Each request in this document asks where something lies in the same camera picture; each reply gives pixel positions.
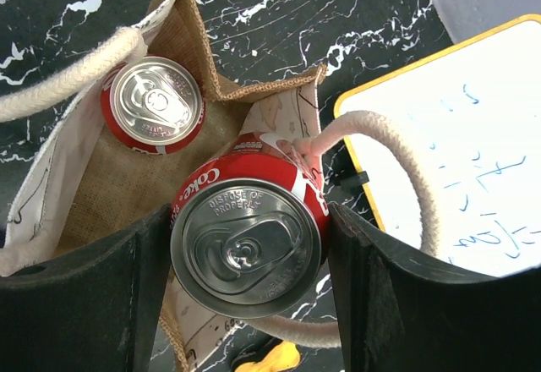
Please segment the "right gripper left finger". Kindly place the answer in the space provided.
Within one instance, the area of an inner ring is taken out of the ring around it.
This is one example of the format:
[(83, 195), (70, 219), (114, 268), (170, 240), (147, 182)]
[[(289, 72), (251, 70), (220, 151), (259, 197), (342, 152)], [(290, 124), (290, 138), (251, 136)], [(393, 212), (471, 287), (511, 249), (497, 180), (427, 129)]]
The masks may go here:
[(171, 208), (1, 280), (3, 371), (146, 371)]

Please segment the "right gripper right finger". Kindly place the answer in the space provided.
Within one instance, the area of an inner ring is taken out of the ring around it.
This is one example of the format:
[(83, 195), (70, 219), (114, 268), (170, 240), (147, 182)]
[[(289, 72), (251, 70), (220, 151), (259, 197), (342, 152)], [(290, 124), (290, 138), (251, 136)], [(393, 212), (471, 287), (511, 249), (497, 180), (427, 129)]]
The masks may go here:
[(331, 204), (328, 255), (348, 371), (537, 371), (540, 271), (445, 263)]

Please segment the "red cola can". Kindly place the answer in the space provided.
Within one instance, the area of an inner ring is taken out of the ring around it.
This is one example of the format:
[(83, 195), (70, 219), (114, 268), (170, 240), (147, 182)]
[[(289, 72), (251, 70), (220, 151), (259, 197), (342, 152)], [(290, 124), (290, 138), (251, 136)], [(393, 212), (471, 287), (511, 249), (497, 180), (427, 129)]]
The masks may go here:
[(195, 139), (206, 107), (186, 68), (149, 55), (137, 63), (121, 63), (105, 76), (101, 111), (106, 126), (129, 149), (168, 155)]
[(318, 173), (271, 132), (239, 135), (172, 203), (171, 261), (184, 291), (239, 319), (278, 315), (310, 288), (328, 246)]

